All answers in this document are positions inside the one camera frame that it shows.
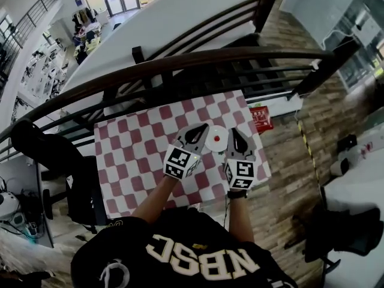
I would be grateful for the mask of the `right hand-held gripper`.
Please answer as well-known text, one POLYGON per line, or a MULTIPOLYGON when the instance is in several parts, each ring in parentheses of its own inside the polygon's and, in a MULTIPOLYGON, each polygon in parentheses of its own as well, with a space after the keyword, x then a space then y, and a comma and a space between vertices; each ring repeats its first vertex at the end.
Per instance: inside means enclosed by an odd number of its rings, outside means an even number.
POLYGON ((249 190, 256 184, 255 149, 251 137, 237 128, 229 130, 223 170, 230 189, 249 190))

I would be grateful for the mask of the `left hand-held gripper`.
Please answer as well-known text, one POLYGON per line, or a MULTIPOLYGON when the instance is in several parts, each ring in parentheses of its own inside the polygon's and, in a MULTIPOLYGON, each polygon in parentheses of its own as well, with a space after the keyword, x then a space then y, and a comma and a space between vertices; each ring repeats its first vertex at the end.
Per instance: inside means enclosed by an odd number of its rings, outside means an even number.
POLYGON ((209 134, 207 123, 184 127, 169 144, 163 162, 163 173, 177 180, 192 175, 201 162, 202 150, 209 134))

